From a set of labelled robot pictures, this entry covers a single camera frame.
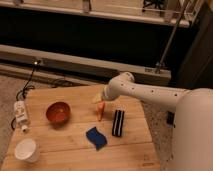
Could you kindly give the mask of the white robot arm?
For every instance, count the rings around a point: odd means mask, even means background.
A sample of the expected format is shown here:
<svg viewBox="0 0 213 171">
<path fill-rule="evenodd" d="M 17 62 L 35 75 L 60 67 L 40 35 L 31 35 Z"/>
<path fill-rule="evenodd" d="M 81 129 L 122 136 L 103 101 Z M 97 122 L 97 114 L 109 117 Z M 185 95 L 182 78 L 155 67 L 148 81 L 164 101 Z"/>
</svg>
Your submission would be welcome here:
<svg viewBox="0 0 213 171">
<path fill-rule="evenodd" d="M 130 72 L 113 77 L 93 102 L 120 95 L 165 107 L 175 114 L 170 171 L 213 171 L 213 89 L 137 84 Z"/>
</svg>

